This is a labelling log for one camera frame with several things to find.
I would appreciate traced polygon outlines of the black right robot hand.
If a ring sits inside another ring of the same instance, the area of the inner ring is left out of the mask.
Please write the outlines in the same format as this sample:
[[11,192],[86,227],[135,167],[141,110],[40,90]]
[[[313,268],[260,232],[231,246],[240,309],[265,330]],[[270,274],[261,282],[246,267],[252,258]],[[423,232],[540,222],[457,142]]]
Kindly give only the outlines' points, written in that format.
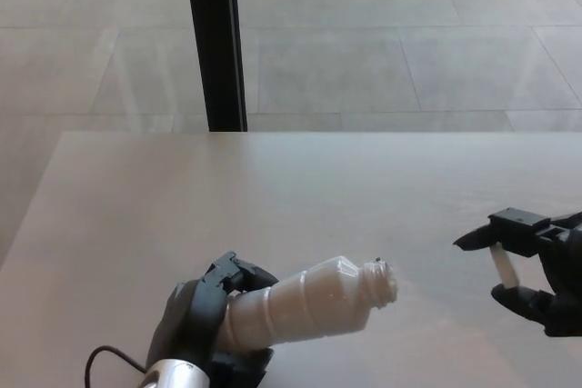
[[[489,249],[501,283],[491,296],[508,311],[543,326],[548,337],[581,335],[581,214],[546,217],[507,208],[460,236],[463,251]],[[552,291],[520,284],[508,253],[537,256]]]

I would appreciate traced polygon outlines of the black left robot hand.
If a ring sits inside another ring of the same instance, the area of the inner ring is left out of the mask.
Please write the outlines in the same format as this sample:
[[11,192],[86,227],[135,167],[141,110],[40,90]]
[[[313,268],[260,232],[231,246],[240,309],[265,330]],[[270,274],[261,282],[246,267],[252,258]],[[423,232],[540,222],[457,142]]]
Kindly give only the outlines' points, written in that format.
[[217,339],[228,296],[260,290],[278,279],[227,252],[205,274],[176,285],[166,302],[145,363],[142,387],[257,387],[274,351],[220,352]]

